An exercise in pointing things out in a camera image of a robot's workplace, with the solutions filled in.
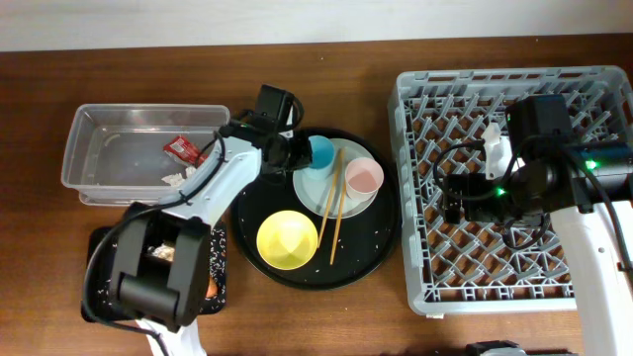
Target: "blue cup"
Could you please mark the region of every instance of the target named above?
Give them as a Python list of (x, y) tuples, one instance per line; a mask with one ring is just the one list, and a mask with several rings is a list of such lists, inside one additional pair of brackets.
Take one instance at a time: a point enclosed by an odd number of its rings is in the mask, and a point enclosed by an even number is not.
[(312, 135), (308, 139), (313, 149), (313, 163), (304, 170), (310, 179), (323, 180), (332, 173), (334, 167), (334, 144), (321, 135)]

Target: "pink cup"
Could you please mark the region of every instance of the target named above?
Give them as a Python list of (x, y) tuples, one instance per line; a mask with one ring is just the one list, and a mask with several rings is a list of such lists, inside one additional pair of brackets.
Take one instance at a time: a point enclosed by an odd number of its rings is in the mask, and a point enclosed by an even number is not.
[(373, 197), (384, 181), (383, 167), (371, 158), (356, 158), (345, 169), (347, 196), (357, 202), (365, 202)]

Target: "clear plastic container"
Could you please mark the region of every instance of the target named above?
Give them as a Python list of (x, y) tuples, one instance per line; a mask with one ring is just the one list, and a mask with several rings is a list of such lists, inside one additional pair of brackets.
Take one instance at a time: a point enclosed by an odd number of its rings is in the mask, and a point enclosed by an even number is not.
[(177, 190), (162, 177), (185, 176), (162, 147), (182, 134), (202, 148), (228, 119), (221, 105), (83, 105), (68, 135), (61, 183), (88, 205), (156, 203)]

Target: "wooden table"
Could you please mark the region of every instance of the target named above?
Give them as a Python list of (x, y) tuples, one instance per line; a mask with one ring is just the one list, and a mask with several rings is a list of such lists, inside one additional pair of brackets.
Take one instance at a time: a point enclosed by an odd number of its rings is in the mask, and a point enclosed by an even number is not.
[[(631, 76), (633, 35), (1, 53), (2, 353), (149, 353), (143, 337), (88, 324), (79, 314), (88, 235), (123, 211), (84, 206), (59, 182), (81, 104), (224, 104), (237, 111), (252, 107), (261, 83), (270, 83), (301, 98), (305, 126), (359, 134), (389, 156), (387, 98), (403, 71), (592, 64), (620, 65)], [(228, 304), (199, 320), (211, 355), (446, 355), (491, 339), (583, 351), (575, 312), (415, 315), (400, 248), (364, 280), (320, 293), (269, 280), (231, 242), (228, 256)]]

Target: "white plate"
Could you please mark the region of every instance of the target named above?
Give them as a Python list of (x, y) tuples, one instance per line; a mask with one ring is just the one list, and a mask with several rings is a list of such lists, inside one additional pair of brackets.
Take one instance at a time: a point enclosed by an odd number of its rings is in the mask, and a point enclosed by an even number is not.
[[(345, 182), (345, 168), (347, 164), (353, 159), (360, 157), (368, 157), (374, 159), (371, 153), (362, 145), (351, 141), (349, 139), (344, 138), (331, 138), (332, 143), (334, 143), (334, 148), (336, 149), (336, 154), (338, 154), (338, 150), (342, 147), (345, 147), (345, 161), (343, 162), (343, 168), (341, 173), (338, 175), (338, 185), (336, 186), (336, 192), (334, 194), (334, 198), (332, 200), (332, 206), (329, 209), (328, 218), (336, 219), (338, 216), (338, 204), (340, 203), (340, 194), (342, 193), (342, 187)], [(308, 208), (311, 212), (323, 216), (325, 213), (325, 206), (327, 205), (327, 195), (329, 194), (329, 188), (332, 185), (332, 179), (334, 179), (334, 174), (330, 174), (329, 177), (322, 180), (313, 180), (308, 177), (304, 170), (296, 171), (293, 174), (293, 186), (295, 187), (295, 193), (297, 194), (297, 198), (301, 201), (301, 203)], [(352, 201), (349, 197), (345, 197), (345, 202), (343, 203), (343, 215), (342, 217), (351, 218), (362, 213), (367, 207), (369, 207), (372, 202), (376, 199), (376, 195), (365, 202), (355, 202)]]

